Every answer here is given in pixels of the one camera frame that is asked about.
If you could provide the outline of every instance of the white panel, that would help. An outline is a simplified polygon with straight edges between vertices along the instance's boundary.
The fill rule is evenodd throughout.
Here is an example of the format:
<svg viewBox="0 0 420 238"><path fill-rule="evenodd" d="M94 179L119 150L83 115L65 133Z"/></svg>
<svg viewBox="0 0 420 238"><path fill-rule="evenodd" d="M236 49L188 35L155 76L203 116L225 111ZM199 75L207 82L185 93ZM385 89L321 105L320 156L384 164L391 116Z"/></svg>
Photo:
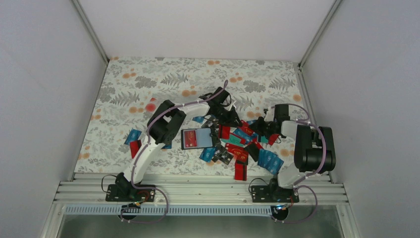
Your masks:
<svg viewBox="0 0 420 238"><path fill-rule="evenodd" d="M71 1L0 3L0 237L38 237L105 64Z"/></svg>
<svg viewBox="0 0 420 238"><path fill-rule="evenodd" d="M333 0L81 0L108 57L302 59Z"/></svg>
<svg viewBox="0 0 420 238"><path fill-rule="evenodd" d="M304 66L362 237L419 237L420 1L343 1Z"/></svg>

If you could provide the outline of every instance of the red card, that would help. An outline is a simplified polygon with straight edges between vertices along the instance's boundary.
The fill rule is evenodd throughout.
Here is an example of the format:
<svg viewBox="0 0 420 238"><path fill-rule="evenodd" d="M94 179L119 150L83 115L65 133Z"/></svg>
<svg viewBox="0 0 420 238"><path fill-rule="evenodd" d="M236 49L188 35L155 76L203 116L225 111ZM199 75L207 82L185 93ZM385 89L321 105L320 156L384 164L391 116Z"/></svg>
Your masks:
<svg viewBox="0 0 420 238"><path fill-rule="evenodd" d="M184 143L185 143L185 147L196 147L197 146L197 139L196 139L196 131L195 130L184 131Z"/></svg>
<svg viewBox="0 0 420 238"><path fill-rule="evenodd" d="M225 147L226 147L226 149L232 148L232 149L244 150L243 147L240 147L240 146L237 146L237 145L234 145L234 144L231 144L231 143L226 143L226 146Z"/></svg>
<svg viewBox="0 0 420 238"><path fill-rule="evenodd" d="M249 124L246 121L241 120L241 122L242 122L242 126L238 127L241 131L245 132L247 135L254 134L254 131L248 128Z"/></svg>
<svg viewBox="0 0 420 238"><path fill-rule="evenodd" d="M134 156L136 156L140 147L142 147L142 142L140 140L135 140L135 141L130 142L131 159L134 159Z"/></svg>
<svg viewBox="0 0 420 238"><path fill-rule="evenodd" d="M247 166L235 163L235 180L246 181L247 180Z"/></svg>
<svg viewBox="0 0 420 238"><path fill-rule="evenodd" d="M219 138L229 139L230 127L219 125Z"/></svg>
<svg viewBox="0 0 420 238"><path fill-rule="evenodd" d="M270 138L268 139L268 144L273 145L278 137L279 137L279 134L271 135Z"/></svg>

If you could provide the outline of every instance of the blue tag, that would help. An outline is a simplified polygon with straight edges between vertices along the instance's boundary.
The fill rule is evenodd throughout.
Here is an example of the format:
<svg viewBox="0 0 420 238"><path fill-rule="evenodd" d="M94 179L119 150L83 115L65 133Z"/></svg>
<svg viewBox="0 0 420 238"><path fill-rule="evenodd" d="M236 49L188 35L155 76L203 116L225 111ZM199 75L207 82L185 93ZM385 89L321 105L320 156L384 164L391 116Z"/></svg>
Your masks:
<svg viewBox="0 0 420 238"><path fill-rule="evenodd" d="M247 133L243 132L241 129L237 128L236 130L234 130L232 132L232 134L235 134L239 137L242 137L245 139L245 144L248 144L249 142L251 142L253 140L253 136L249 136Z"/></svg>
<svg viewBox="0 0 420 238"><path fill-rule="evenodd" d="M276 154L268 150L260 150L260 155L258 157L258 166L267 169L273 175L276 175L281 166L283 165L283 160L281 160Z"/></svg>
<svg viewBox="0 0 420 238"><path fill-rule="evenodd" d="M204 117L195 117L195 118L193 118L193 121L196 121L198 123L203 123Z"/></svg>
<svg viewBox="0 0 420 238"><path fill-rule="evenodd" d="M216 147L205 148L200 155L200 159L206 162L210 162L214 156L215 151L216 151Z"/></svg>
<svg viewBox="0 0 420 238"><path fill-rule="evenodd" d="M162 149L172 149L172 143L170 143L169 145L163 146Z"/></svg>
<svg viewBox="0 0 420 238"><path fill-rule="evenodd" d="M142 134L141 131L136 130L136 129L131 129L124 144L129 145L130 142L138 140L141 134Z"/></svg>

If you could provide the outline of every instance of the floral patterned surface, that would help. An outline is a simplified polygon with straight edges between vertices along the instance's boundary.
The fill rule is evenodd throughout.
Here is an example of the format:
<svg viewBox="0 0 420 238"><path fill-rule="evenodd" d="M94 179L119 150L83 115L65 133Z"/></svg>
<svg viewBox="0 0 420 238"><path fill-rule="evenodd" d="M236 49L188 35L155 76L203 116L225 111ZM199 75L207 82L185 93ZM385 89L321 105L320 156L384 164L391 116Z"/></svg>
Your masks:
<svg viewBox="0 0 420 238"><path fill-rule="evenodd" d="M131 162L130 147L124 144L132 128L145 131L146 123L166 99L186 103L200 95L226 90L236 101L243 120L257 119L263 109L278 103L302 105L293 64L283 61L216 60L114 57L108 65L94 112L80 151L75 172L118 173ZM290 108L291 118L304 117L303 111ZM198 128L200 123L185 121L182 129ZM172 149L162 150L150 163L149 174L234 175L234 161L228 166L199 159L201 149L181 150L180 133ZM284 161L282 170L293 162L294 141L263 146ZM248 175L270 173L250 158Z"/></svg>

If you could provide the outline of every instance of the ventilation grille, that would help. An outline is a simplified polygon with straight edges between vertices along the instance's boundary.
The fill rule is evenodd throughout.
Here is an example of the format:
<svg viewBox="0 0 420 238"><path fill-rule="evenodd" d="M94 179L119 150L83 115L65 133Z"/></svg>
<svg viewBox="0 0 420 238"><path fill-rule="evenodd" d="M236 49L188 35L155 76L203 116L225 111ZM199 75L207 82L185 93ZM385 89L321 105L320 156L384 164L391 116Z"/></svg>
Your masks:
<svg viewBox="0 0 420 238"><path fill-rule="evenodd" d="M162 215L164 205L142 205L141 209L130 209L130 215ZM67 215L119 215L121 205L71 204L66 207ZM171 205L168 216L269 216L270 206L199 206Z"/></svg>

